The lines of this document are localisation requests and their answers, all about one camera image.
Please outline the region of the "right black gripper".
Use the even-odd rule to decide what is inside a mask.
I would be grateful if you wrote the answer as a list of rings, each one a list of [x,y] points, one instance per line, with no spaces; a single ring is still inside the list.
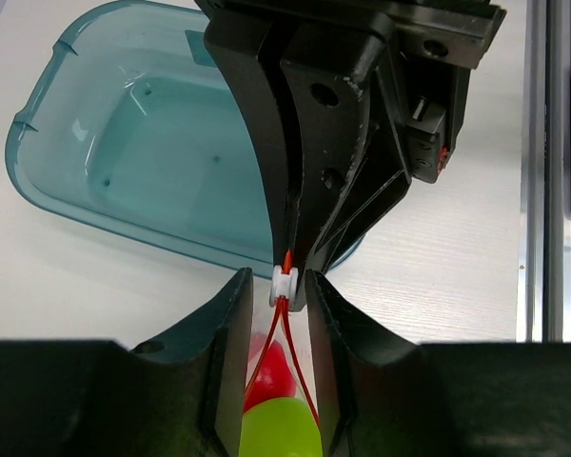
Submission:
[[[327,272],[405,196],[435,183],[463,125],[469,78],[506,11],[489,1],[200,1],[306,22],[281,59],[302,145],[293,264]]]

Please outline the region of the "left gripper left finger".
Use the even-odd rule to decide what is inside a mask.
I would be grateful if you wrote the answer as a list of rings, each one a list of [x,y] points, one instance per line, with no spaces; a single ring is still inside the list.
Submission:
[[[0,340],[0,456],[237,455],[252,308],[243,268],[133,349]]]

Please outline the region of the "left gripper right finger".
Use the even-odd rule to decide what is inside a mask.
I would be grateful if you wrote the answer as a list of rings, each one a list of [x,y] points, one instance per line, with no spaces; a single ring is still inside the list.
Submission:
[[[305,296],[327,456],[571,456],[571,343],[413,344],[317,271]]]

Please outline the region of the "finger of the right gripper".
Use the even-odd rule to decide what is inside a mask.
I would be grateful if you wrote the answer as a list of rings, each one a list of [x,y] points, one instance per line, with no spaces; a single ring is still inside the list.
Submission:
[[[281,68],[296,25],[286,19],[218,9],[207,50],[244,118],[261,172],[272,233],[272,263],[293,249],[300,197],[300,125]]]

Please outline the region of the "red fruit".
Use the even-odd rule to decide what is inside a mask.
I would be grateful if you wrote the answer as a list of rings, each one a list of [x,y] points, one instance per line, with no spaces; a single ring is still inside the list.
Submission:
[[[284,348],[279,341],[273,340],[244,402],[244,412],[275,398],[294,397],[296,390],[296,381],[287,363]]]

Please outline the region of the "clear orange zip top bag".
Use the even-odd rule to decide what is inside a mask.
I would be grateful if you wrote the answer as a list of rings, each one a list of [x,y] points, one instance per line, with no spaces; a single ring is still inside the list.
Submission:
[[[293,310],[296,298],[298,276],[298,270],[293,263],[293,254],[288,251],[282,264],[276,265],[273,269],[269,293],[269,309],[273,312],[270,323],[265,330],[258,330],[256,326],[252,327],[249,339],[244,402],[251,392],[252,383],[257,378],[269,345],[273,340],[277,340],[284,348],[287,363],[297,386],[295,396],[286,398],[298,398],[304,401],[319,429],[319,413],[311,385],[305,378],[304,367],[298,357],[290,319],[290,312]]]

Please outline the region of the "smooth green apple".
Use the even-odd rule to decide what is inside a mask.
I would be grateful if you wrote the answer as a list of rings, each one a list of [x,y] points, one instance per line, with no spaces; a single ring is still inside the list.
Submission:
[[[298,398],[263,402],[243,416],[240,456],[322,456],[320,432],[308,405]]]

